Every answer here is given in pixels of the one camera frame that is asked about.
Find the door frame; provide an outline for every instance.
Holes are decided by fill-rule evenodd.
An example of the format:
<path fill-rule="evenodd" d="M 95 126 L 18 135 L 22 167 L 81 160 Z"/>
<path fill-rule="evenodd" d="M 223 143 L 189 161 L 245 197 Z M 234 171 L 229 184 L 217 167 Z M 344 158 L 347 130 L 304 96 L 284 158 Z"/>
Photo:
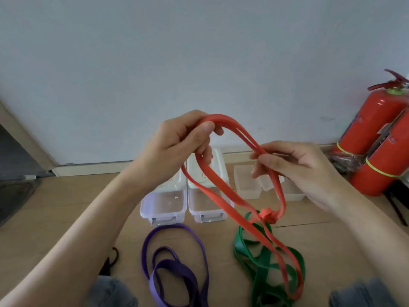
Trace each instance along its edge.
<path fill-rule="evenodd" d="M 58 166 L 58 163 L 43 150 L 1 101 L 0 124 L 45 171 L 52 170 Z"/>

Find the gray mat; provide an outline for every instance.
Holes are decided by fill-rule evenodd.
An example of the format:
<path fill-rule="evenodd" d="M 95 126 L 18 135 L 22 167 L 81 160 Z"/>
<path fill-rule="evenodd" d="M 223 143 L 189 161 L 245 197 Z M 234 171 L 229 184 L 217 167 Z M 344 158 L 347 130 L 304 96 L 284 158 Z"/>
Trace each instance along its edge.
<path fill-rule="evenodd" d="M 25 204 L 39 184 L 39 179 L 0 183 L 0 227 Z"/>

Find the purple resistance band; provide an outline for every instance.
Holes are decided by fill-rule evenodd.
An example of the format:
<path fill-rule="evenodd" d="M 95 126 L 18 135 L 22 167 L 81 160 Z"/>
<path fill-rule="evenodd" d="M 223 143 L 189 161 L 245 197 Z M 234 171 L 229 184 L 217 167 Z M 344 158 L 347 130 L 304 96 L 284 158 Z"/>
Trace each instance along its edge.
<path fill-rule="evenodd" d="M 206 265 L 206 280 L 203 283 L 201 292 L 199 292 L 199 287 L 197 285 L 197 279 L 194 273 L 186 265 L 180 262 L 175 251 L 173 251 L 170 247 L 162 246 L 160 248 L 157 248 L 157 250 L 153 253 L 152 267 L 154 268 L 153 268 L 152 274 L 149 276 L 148 264 L 147 264 L 147 258 L 146 258 L 149 241 L 157 232 L 159 232 L 160 230 L 167 229 L 167 228 L 186 229 L 192 234 L 192 236 L 200 244 L 202 251 L 203 251 L 204 263 Z M 181 276 L 183 278 L 187 291 L 189 293 L 189 304 L 183 307 L 189 307 L 189 306 L 208 307 L 209 306 L 207 303 L 207 291 L 209 289 L 209 268 L 207 266 L 206 253 L 204 252 L 204 250 L 205 250 L 205 247 L 203 243 L 201 242 L 201 240 L 193 233 L 190 227 L 184 224 L 172 224 L 172 225 L 159 226 L 159 227 L 156 227 L 154 230 L 152 230 L 149 233 L 149 235 L 146 237 L 144 244 L 142 246 L 141 263 L 142 263 L 142 270 L 144 271 L 146 278 L 149 280 L 149 288 L 151 290 L 153 299 L 155 300 L 157 306 L 175 307 L 167 303 L 164 299 L 162 282 L 160 281 L 159 274 L 157 273 L 157 270 L 160 268 L 167 269 L 168 271 L 172 272 L 176 276 Z M 169 251 L 172 254 L 174 259 L 163 259 L 159 261 L 157 264 L 155 264 L 155 259 L 161 251 Z M 159 285 L 159 293 L 157 292 L 156 287 L 155 287 L 155 278 L 156 278 L 157 284 Z"/>

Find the hand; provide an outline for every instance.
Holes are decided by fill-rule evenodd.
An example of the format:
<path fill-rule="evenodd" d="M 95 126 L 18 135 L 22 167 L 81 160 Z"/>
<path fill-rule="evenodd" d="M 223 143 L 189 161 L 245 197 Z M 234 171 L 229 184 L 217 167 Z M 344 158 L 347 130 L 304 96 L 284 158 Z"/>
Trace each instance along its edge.
<path fill-rule="evenodd" d="M 331 165 L 320 148 L 312 143 L 273 141 L 261 145 L 268 153 L 257 159 L 253 178 L 266 174 L 269 167 L 292 180 L 317 206 L 325 211 L 337 212 L 342 200 L 349 195 L 360 195 Z"/>
<path fill-rule="evenodd" d="M 122 178 L 150 192 L 174 176 L 192 153 L 202 154 L 210 164 L 210 134 L 222 135 L 223 129 L 215 127 L 213 122 L 195 128 L 206 115 L 194 110 L 164 121 L 140 156 L 121 172 Z"/>

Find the person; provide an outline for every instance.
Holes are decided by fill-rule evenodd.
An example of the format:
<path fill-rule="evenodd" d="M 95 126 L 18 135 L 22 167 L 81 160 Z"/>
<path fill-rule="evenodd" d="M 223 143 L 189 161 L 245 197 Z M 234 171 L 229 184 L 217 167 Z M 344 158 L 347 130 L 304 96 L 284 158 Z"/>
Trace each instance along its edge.
<path fill-rule="evenodd" d="M 95 198 L 40 263 L 0 302 L 0 307 L 137 306 L 118 280 L 97 278 L 127 217 L 141 199 L 171 178 L 191 153 L 211 162 L 210 134 L 223 134 L 213 122 L 197 122 L 198 110 L 164 121 L 143 152 Z M 333 306 L 409 306 L 409 238 L 389 217 L 356 191 L 320 149 L 311 143 L 273 141 L 256 159 L 253 177 L 272 168 L 294 183 L 320 208 L 350 229 L 382 282 L 335 292 Z"/>

